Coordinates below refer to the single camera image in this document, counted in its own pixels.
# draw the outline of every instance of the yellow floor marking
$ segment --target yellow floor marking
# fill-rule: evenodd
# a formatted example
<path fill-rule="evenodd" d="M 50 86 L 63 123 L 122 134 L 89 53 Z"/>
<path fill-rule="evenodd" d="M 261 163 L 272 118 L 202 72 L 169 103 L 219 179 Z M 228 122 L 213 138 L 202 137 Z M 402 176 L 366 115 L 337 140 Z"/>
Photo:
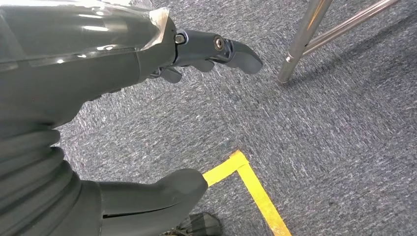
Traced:
<path fill-rule="evenodd" d="M 264 216 L 266 222 L 271 228 L 275 236 L 291 236 L 290 231 L 285 226 L 284 221 L 279 215 L 275 206 L 271 202 L 265 189 L 262 187 L 258 178 L 255 175 L 252 167 L 249 165 L 249 161 L 243 155 L 241 151 L 236 151 L 230 158 L 218 165 L 214 169 L 206 172 L 203 176 L 206 179 L 209 186 L 220 182 L 233 172 L 237 171 L 243 180 L 250 195 Z"/>

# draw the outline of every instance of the chrome pole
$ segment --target chrome pole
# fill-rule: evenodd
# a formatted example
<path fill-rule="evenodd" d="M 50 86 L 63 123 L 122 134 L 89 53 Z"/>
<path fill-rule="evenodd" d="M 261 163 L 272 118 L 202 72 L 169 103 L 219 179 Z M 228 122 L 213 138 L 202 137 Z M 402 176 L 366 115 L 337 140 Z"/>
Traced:
<path fill-rule="evenodd" d="M 289 81 L 292 72 L 302 57 L 305 47 L 310 42 L 322 21 L 332 0 L 311 0 L 307 11 L 301 20 L 300 27 L 294 37 L 287 55 L 282 62 L 281 70 L 278 74 L 278 81 L 286 83 Z"/>
<path fill-rule="evenodd" d="M 385 9 L 389 8 L 390 6 L 394 5 L 399 1 L 400 0 L 381 0 L 371 5 L 370 7 L 358 12 L 352 18 L 346 20 L 345 22 L 339 24 L 338 26 L 311 40 L 305 48 L 305 52 L 302 54 L 302 56 L 310 54 L 311 52 L 317 50 L 321 46 L 329 43 L 333 39 L 343 35 L 344 33 L 358 26 L 359 24 L 376 16 L 378 13 L 384 11 Z"/>

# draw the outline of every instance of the table leg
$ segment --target table leg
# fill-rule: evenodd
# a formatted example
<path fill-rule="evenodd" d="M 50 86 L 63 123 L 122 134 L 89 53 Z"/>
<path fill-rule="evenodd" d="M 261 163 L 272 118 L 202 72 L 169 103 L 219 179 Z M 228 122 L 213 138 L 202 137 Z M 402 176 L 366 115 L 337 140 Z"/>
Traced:
<path fill-rule="evenodd" d="M 311 0 L 305 15 L 301 20 L 294 41 L 282 64 L 278 75 L 279 82 L 286 83 L 289 81 L 292 72 L 305 51 L 305 47 L 319 27 L 331 2 L 332 0 Z"/>

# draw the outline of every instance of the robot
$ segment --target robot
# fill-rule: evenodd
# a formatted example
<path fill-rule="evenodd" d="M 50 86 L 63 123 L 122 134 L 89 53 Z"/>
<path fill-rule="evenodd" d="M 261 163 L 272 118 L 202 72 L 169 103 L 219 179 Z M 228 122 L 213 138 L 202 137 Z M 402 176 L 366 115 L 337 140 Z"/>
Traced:
<path fill-rule="evenodd" d="M 0 0 L 0 28 L 0 235 L 155 236 L 179 225 L 208 187 L 201 173 L 154 184 L 80 180 L 52 147 L 54 128 L 102 94 L 145 79 L 177 83 L 178 66 L 257 73 L 256 53 L 176 29 L 166 8 L 90 0 Z"/>

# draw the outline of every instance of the screw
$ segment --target screw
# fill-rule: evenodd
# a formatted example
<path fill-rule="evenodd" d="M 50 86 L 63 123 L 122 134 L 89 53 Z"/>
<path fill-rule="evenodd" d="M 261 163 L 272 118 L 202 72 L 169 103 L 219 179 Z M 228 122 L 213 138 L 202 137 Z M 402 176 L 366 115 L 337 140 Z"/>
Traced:
<path fill-rule="evenodd" d="M 185 37 L 184 37 L 184 35 L 179 33 L 179 34 L 175 35 L 174 41 L 175 41 L 176 44 L 184 43 L 185 42 Z"/>
<path fill-rule="evenodd" d="M 224 48 L 224 38 L 220 35 L 214 37 L 214 48 L 218 51 L 222 51 Z"/>

